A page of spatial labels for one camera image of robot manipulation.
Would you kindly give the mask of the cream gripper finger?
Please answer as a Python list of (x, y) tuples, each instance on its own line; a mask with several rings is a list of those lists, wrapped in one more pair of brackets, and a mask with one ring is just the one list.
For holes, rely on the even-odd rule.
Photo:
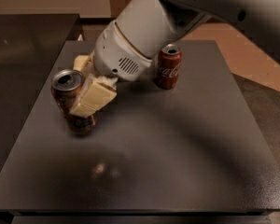
[(92, 75), (94, 77), (98, 77), (98, 72), (94, 67), (94, 54), (91, 53), (89, 56), (86, 56), (83, 59), (83, 64), (81, 68), (81, 73), (84, 75), (84, 77), (88, 77), (89, 75)]
[(108, 105), (117, 96), (117, 82), (116, 77), (88, 75), (70, 114), (87, 118)]

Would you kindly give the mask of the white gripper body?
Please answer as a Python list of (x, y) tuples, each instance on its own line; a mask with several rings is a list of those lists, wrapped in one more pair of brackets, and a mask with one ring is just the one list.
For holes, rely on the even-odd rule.
[(94, 66), (106, 77), (136, 81), (152, 64), (137, 51), (112, 21), (98, 37), (94, 47)]

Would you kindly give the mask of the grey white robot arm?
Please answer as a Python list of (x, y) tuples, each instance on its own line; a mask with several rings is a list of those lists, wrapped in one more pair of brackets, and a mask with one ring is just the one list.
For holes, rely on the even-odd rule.
[(229, 23), (280, 64), (280, 0), (131, 0), (74, 68), (86, 84), (70, 109), (86, 118), (116, 96), (118, 80), (135, 81), (166, 45), (210, 18)]

